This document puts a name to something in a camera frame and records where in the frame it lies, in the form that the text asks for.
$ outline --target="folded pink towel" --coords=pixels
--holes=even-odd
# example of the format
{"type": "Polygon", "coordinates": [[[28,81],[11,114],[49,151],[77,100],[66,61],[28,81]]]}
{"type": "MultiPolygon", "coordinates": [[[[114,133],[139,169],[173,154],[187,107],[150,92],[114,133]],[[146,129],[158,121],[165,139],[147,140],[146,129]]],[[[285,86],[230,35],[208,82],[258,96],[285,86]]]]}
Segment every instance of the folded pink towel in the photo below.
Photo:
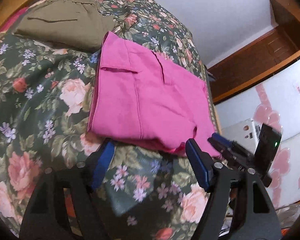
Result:
{"type": "Polygon", "coordinates": [[[211,156],[205,82],[151,50],[104,37],[88,131],[143,148],[184,155],[194,138],[211,156]]]}

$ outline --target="olive green cloth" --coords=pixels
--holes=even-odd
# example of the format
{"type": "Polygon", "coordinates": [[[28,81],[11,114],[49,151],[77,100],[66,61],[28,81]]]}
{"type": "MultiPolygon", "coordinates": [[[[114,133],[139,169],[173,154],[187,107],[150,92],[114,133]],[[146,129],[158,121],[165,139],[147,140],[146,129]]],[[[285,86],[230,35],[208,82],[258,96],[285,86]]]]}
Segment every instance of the olive green cloth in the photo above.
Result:
{"type": "Polygon", "coordinates": [[[95,0],[46,0],[20,22],[15,35],[95,52],[112,31],[112,16],[102,16],[95,0]]]}

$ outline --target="metal screw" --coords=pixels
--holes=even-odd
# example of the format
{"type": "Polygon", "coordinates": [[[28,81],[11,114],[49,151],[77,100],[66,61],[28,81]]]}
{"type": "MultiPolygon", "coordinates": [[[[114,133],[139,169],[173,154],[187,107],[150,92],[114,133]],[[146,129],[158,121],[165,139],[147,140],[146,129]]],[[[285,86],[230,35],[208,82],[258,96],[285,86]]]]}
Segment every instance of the metal screw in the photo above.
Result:
{"type": "Polygon", "coordinates": [[[248,168],[248,172],[250,174],[255,174],[256,173],[256,171],[253,168],[248,168]]]}
{"type": "Polygon", "coordinates": [[[83,168],[85,165],[86,165],[85,162],[78,162],[78,163],[77,163],[77,167],[78,167],[78,168],[83,168]]]}
{"type": "Polygon", "coordinates": [[[217,169],[221,169],[223,167],[223,164],[222,163],[214,163],[214,166],[217,168],[217,169]]]}
{"type": "Polygon", "coordinates": [[[44,173],[45,174],[49,174],[49,173],[51,173],[52,172],[52,168],[46,168],[45,170],[44,170],[44,173]]]}

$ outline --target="floral pattern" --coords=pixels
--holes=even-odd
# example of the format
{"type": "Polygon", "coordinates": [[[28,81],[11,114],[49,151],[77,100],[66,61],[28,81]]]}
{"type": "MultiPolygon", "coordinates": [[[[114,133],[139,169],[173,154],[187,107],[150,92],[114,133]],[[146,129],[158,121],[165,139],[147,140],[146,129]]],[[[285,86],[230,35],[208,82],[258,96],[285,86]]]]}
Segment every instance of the floral pattern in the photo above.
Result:
{"type": "MultiPolygon", "coordinates": [[[[97,1],[103,15],[114,16],[119,37],[207,80],[191,33],[154,0],[97,1]]],[[[99,54],[0,33],[0,216],[16,235],[42,171],[70,168],[102,143],[86,133],[99,54]]],[[[186,158],[122,143],[96,195],[112,239],[157,240],[190,239],[208,197],[186,158]]],[[[71,196],[65,199],[79,232],[71,196]]]]}

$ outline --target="fabric seam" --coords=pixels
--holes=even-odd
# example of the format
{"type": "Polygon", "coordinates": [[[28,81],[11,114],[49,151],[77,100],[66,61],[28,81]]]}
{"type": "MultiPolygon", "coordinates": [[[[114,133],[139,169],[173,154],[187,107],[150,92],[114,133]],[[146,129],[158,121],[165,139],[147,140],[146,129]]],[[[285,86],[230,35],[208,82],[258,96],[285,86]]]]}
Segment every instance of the fabric seam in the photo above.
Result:
{"type": "Polygon", "coordinates": [[[95,79],[95,88],[94,88],[94,92],[95,92],[96,88],[98,89],[98,92],[96,94],[96,97],[97,97],[96,98],[96,105],[95,105],[95,108],[94,108],[94,113],[93,113],[93,116],[92,116],[92,121],[91,121],[91,127],[90,127],[90,129],[92,128],[92,124],[94,123],[94,120],[95,120],[95,117],[96,117],[96,112],[97,112],[97,109],[98,109],[98,106],[99,106],[99,98],[100,98],[100,75],[101,75],[101,69],[98,68],[96,79],[95,79]]]}
{"type": "MultiPolygon", "coordinates": [[[[128,46],[127,46],[125,40],[124,40],[124,45],[126,46],[126,49],[127,49],[127,54],[128,54],[128,59],[129,59],[129,63],[130,63],[130,68],[132,68],[131,61],[130,61],[129,50],[128,50],[128,46]]],[[[137,112],[138,112],[138,119],[139,119],[139,126],[140,126],[140,139],[142,139],[143,138],[143,133],[142,133],[141,118],[140,118],[139,96],[138,96],[138,91],[137,91],[137,86],[136,86],[136,80],[134,78],[134,73],[131,72],[131,74],[132,74],[132,78],[133,78],[133,85],[134,85],[134,90],[135,90],[136,99],[137,99],[137,112]]]]}

